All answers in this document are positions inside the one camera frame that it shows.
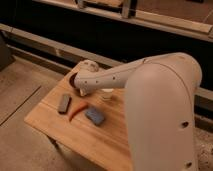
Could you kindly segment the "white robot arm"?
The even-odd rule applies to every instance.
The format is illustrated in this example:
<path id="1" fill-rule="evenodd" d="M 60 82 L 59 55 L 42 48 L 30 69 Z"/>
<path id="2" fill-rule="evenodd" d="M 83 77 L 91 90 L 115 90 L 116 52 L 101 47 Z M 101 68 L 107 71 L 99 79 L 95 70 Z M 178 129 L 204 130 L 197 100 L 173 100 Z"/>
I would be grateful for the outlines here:
<path id="1" fill-rule="evenodd" d="M 100 72 L 81 69 L 73 86 L 124 90 L 133 171 L 198 171 L 194 97 L 201 80 L 192 56 L 169 53 Z"/>

